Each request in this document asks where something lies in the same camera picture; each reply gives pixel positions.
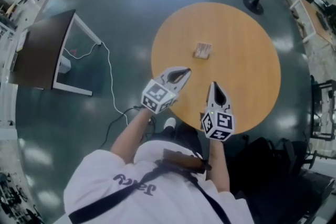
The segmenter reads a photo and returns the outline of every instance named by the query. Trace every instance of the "forearm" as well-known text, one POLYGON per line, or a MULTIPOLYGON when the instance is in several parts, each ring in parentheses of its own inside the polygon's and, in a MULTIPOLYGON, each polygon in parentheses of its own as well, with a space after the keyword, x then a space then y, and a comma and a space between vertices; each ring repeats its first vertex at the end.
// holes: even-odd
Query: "forearm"
POLYGON ((152 112, 142 109, 111 147, 111 152, 121 157, 125 163, 131 162, 136 153, 152 112))
POLYGON ((208 172, 208 179, 215 184, 218 192, 230 191, 229 173, 221 141, 210 140, 209 164, 212 170, 208 172))

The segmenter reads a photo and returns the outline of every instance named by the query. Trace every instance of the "white t-shirt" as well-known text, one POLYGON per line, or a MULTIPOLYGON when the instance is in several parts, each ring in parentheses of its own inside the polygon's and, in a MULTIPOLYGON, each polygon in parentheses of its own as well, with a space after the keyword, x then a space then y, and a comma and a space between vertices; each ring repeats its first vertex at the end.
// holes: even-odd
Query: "white t-shirt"
MULTIPOLYGON (((134 164, 125 164, 117 155, 97 150, 86 156, 64 191, 65 211, 70 213, 119 189, 125 188, 152 171, 162 159, 163 149, 193 153, 165 141, 148 141, 141 145, 134 164)), ((218 193, 211 180, 197 175, 199 185, 224 209, 232 224, 253 224, 244 199, 236 200, 229 192, 218 193)), ((127 199, 90 223, 222 223, 203 194, 181 175, 168 173, 150 181, 127 199)))

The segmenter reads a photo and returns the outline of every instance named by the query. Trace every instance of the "white cable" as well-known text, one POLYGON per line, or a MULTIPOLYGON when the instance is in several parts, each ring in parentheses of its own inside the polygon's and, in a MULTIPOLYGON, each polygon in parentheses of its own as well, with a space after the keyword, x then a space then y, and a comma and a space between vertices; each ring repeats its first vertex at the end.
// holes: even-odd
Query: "white cable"
MULTIPOLYGON (((114 100, 112 66, 111 66, 111 62, 110 62, 110 50, 106 47, 106 45, 105 45, 105 43, 104 43, 103 41, 102 41, 101 43, 104 45, 105 49, 106 49, 107 52, 108 52, 108 54, 107 54, 107 61, 108 61, 109 66, 110 66, 111 92, 112 92, 112 96, 113 96, 113 106, 114 106, 114 108, 115 108, 120 114, 122 114, 122 115, 125 116, 125 118, 126 118, 126 124, 128 125, 128 118, 127 118, 127 115, 124 114, 124 113, 122 113, 121 111, 119 111, 119 110, 117 109, 117 107, 116 107, 116 103, 115 103, 115 100, 114 100)), ((73 56, 73 55, 72 55, 66 48, 64 48, 64 50, 65 50, 70 56, 72 56, 72 57, 74 57, 75 59, 79 60, 79 59, 81 59, 81 58, 83 58, 83 57, 85 57, 85 56, 87 56, 87 55, 90 55, 90 54, 92 53, 92 50, 93 50, 93 48, 94 48, 95 45, 97 45, 97 43, 93 44, 93 46, 92 46, 92 48, 91 48, 91 50, 90 50, 90 52, 89 52, 88 54, 84 54, 83 56, 78 57, 78 58, 75 57, 75 56, 73 56)))

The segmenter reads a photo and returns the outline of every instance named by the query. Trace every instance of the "shoulder strap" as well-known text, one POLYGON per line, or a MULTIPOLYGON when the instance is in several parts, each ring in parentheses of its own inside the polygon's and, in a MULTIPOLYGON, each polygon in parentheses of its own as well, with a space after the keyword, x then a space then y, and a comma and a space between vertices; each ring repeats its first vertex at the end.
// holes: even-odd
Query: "shoulder strap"
POLYGON ((115 193, 112 193, 106 197, 101 198, 98 201, 93 202, 90 205, 87 205, 83 208, 78 209, 75 212, 72 212, 69 215, 69 218, 72 222, 72 224, 81 224, 84 222, 87 222, 89 220, 92 220, 103 213, 109 211, 116 205, 118 205, 121 201, 125 200, 128 196, 130 196, 138 187, 140 187, 142 184, 152 181, 159 177, 160 175, 166 174, 168 172, 174 172, 177 174, 180 174, 181 176, 188 179, 207 199, 207 201, 210 203, 214 211, 217 213, 218 217, 221 219, 221 221, 224 224, 231 224, 229 218, 227 217, 225 211, 223 208, 214 200, 211 196, 209 196, 198 184, 197 178, 192 176, 190 173, 186 171, 182 171, 180 169, 166 169, 165 167, 158 166, 153 171, 147 173, 144 175, 144 177, 140 180, 140 182, 133 184, 131 186, 128 186, 126 188, 120 189, 116 191, 115 193))

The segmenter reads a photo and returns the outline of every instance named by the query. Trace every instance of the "person's right arm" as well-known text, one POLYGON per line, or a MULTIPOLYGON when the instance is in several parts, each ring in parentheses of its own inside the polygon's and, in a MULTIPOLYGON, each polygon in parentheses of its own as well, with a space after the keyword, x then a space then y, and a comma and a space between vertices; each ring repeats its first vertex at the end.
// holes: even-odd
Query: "person's right arm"
POLYGON ((215 184, 217 191, 230 191, 229 173, 221 141, 210 139, 209 164, 212 170, 208 172, 207 178, 215 184))

